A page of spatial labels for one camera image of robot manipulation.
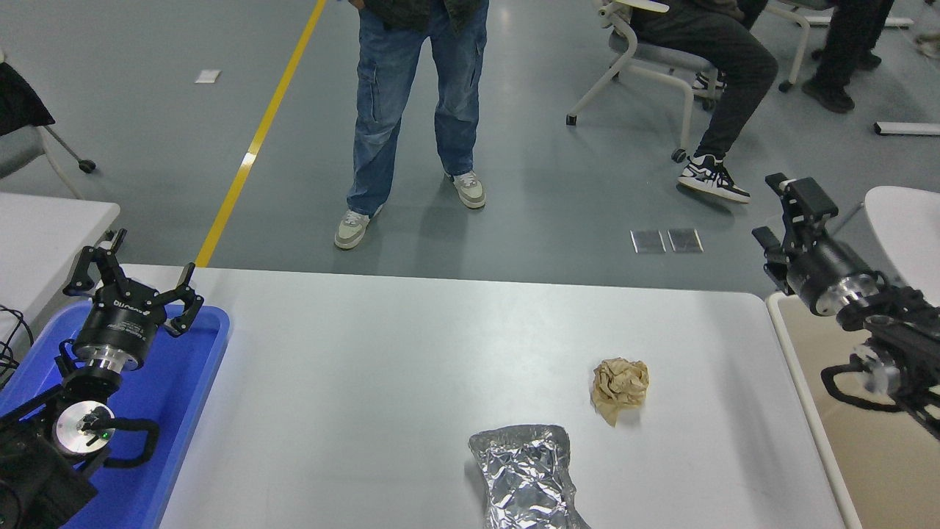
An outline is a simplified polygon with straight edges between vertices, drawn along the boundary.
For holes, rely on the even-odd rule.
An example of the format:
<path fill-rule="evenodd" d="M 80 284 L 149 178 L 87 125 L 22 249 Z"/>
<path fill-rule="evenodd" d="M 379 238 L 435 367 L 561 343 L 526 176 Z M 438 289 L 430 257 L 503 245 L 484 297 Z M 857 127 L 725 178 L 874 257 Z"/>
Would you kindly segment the left gripper body black drum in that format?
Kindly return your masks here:
<path fill-rule="evenodd" d="M 110 291 L 92 295 L 92 308 L 73 342 L 73 354 L 90 359 L 104 348 L 118 350 L 133 359 L 145 359 L 159 325 L 167 318 L 162 305 L 154 301 L 156 290 L 134 292 L 122 301 Z"/>

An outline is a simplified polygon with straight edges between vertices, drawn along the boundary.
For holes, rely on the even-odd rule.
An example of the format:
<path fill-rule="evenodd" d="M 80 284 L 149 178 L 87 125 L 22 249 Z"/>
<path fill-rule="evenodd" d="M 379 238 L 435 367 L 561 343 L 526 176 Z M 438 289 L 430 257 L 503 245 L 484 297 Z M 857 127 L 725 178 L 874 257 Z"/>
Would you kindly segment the right gripper body black drum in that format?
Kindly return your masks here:
<path fill-rule="evenodd" d="M 874 271 L 836 239 L 823 237 L 789 266 L 789 287 L 815 315 L 836 315 L 874 295 Z"/>

